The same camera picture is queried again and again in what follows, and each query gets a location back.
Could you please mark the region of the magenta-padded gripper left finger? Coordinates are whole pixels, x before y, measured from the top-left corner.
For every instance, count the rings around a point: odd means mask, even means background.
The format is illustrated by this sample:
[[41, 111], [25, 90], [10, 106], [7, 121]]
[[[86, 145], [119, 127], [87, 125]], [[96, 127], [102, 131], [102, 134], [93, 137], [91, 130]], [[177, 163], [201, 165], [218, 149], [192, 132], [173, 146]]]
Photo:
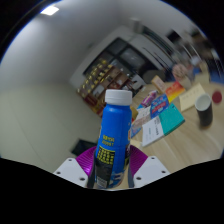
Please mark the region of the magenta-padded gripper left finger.
[[67, 181], [84, 188], [93, 188], [95, 182], [94, 155], [96, 147], [84, 151], [76, 158], [66, 159], [54, 172]]

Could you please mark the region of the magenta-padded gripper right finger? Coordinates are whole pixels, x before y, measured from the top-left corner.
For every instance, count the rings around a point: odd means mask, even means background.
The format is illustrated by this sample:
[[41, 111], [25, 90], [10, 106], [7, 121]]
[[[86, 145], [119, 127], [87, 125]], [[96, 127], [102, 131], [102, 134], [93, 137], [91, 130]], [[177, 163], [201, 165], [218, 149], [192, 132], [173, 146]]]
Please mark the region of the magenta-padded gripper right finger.
[[170, 172], [156, 156], [147, 156], [137, 147], [130, 146], [128, 168], [128, 185], [130, 188], [140, 188], [157, 181]]

